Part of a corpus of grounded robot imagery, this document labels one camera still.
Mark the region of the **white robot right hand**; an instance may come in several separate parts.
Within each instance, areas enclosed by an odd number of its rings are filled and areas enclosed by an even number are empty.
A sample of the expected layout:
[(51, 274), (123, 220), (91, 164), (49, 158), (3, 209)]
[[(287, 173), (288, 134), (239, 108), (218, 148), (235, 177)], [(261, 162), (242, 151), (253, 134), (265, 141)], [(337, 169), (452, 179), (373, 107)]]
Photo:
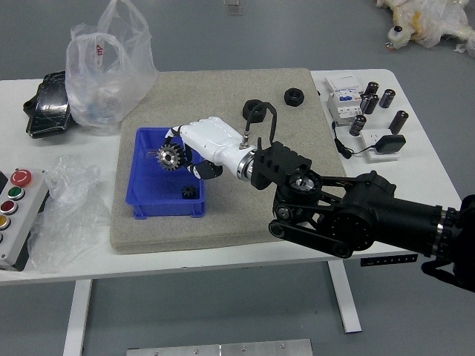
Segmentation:
[(198, 179), (213, 179), (224, 167), (242, 181), (249, 181), (257, 148), (249, 144), (249, 134), (241, 135), (221, 118), (210, 116), (168, 130), (157, 158), (162, 167), (180, 167)]

